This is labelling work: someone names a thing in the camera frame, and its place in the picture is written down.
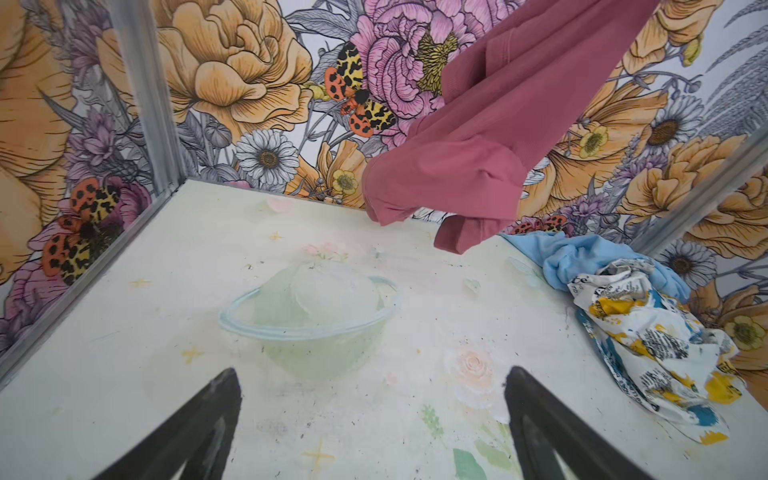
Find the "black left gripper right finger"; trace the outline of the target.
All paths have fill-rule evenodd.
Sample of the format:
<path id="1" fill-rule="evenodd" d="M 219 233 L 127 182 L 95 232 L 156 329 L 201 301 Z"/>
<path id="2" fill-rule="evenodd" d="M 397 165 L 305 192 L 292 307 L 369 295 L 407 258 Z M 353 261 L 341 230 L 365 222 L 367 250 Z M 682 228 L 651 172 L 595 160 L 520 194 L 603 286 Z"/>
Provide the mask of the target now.
<path id="1" fill-rule="evenodd" d="M 565 466 L 579 479 L 650 477 L 524 368 L 512 367 L 504 398 L 525 479 L 563 479 Z"/>

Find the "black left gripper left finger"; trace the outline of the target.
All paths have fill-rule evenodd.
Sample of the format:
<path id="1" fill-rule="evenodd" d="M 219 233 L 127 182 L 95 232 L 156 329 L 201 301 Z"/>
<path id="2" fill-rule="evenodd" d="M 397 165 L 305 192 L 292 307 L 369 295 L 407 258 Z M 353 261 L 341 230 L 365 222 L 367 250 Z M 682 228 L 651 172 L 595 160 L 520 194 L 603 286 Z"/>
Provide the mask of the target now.
<path id="1" fill-rule="evenodd" d="M 220 479 L 242 404 L 236 371 L 227 368 L 98 479 Z"/>

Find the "maroon red cloth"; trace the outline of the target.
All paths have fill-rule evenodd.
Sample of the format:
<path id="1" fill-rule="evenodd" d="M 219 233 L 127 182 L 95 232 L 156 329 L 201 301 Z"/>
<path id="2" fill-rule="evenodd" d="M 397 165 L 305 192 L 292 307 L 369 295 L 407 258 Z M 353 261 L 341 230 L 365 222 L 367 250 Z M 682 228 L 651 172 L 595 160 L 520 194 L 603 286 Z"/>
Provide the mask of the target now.
<path id="1" fill-rule="evenodd" d="M 373 158 L 362 193 L 383 226 L 446 213 L 434 244 L 456 254 L 517 217 L 528 173 L 587 109 L 654 1 L 529 1 L 451 61 L 444 105 Z"/>

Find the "white yellow patterned cloth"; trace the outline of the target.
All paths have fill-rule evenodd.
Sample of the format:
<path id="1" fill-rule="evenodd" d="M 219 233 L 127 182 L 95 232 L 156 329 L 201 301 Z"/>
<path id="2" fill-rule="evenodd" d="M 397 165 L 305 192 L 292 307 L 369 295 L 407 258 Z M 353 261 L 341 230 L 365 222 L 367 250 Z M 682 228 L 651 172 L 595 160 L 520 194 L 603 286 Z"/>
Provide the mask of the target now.
<path id="1" fill-rule="evenodd" d="M 691 440 L 729 439 L 716 411 L 745 392 L 732 365 L 739 350 L 652 283 L 649 260 L 620 259 L 568 285 L 578 320 L 619 388 Z"/>

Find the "light blue cloth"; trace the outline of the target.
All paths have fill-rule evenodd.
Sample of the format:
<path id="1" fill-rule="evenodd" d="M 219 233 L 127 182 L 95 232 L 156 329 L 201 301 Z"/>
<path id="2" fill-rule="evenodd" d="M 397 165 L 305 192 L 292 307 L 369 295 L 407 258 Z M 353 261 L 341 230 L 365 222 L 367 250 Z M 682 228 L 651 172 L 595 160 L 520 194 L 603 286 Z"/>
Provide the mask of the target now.
<path id="1" fill-rule="evenodd" d="M 570 281 L 580 274 L 596 274 L 617 260 L 649 261 L 649 275 L 660 293 L 687 303 L 692 289 L 672 269 L 635 252 L 629 245 L 613 243 L 598 235 L 567 237 L 563 232 L 534 231 L 522 235 L 501 234 L 507 242 L 542 269 L 547 283 L 567 291 Z"/>

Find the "aluminium corner post right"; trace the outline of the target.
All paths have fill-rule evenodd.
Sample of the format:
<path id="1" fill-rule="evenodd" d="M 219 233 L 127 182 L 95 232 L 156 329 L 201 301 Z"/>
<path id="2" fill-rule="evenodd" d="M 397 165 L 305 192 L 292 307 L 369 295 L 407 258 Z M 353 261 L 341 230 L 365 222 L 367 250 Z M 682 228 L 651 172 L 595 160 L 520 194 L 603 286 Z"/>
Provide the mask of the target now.
<path id="1" fill-rule="evenodd" d="M 631 248 L 640 254 L 655 256 L 668 243 L 682 238 L 766 164 L 767 123 L 764 123 L 726 159 L 724 165 L 694 187 L 668 216 L 636 237 L 630 243 Z"/>

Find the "aluminium corner post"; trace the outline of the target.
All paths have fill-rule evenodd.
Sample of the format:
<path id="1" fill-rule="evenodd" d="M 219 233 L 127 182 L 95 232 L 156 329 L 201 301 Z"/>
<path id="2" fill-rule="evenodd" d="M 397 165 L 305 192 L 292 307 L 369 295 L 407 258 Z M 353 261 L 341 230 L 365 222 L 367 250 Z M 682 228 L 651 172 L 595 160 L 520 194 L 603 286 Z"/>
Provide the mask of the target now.
<path id="1" fill-rule="evenodd" d="M 111 1 L 109 11 L 139 110 L 155 187 L 159 192 L 174 192 L 185 174 L 150 5 Z"/>
<path id="2" fill-rule="evenodd" d="M 724 165 L 694 187 L 668 216 L 636 237 L 630 243 L 631 248 L 640 254 L 655 256 L 668 243 L 682 238 L 766 164 L 767 123 L 764 123 L 726 159 Z"/>

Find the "aluminium corner post left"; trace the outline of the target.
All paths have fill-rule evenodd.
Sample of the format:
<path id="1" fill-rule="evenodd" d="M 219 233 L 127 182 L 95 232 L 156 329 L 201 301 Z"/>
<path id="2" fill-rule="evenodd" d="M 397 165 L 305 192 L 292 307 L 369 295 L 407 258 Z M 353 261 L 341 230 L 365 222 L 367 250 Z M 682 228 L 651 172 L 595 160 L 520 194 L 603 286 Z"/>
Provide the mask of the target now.
<path id="1" fill-rule="evenodd" d="M 139 110 L 155 187 L 159 192 L 174 192 L 185 174 L 150 5 L 111 1 L 109 11 Z"/>

